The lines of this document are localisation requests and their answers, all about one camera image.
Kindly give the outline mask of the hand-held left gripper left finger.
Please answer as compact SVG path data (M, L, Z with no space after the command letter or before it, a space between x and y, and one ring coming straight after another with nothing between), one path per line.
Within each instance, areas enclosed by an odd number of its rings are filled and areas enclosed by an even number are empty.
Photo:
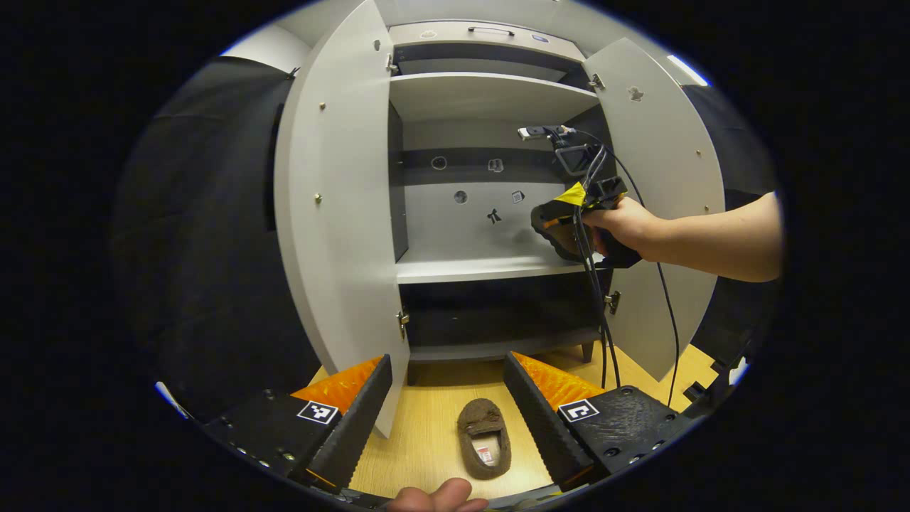
M393 382L390 354L293 393L264 390L204 425L264 470L337 494L350 483Z

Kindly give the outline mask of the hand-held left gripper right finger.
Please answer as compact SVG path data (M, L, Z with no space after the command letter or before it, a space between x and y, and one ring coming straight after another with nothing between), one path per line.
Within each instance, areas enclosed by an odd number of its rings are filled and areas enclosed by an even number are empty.
M639 466L696 424L636 387L606 391L516 352L505 358L503 379L562 491Z

